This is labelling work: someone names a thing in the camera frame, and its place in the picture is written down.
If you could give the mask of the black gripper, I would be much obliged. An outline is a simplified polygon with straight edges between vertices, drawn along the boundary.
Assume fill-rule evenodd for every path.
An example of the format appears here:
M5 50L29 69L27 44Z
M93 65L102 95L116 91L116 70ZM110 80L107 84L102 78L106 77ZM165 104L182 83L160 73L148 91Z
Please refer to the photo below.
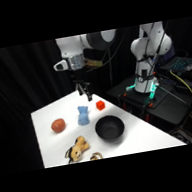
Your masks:
M87 81L87 71L85 68L80 68L79 70L73 70L70 72L70 77L72 77L72 81L76 84L76 88L81 95L87 95L87 99L92 101L92 93L91 93L91 86L90 83Z

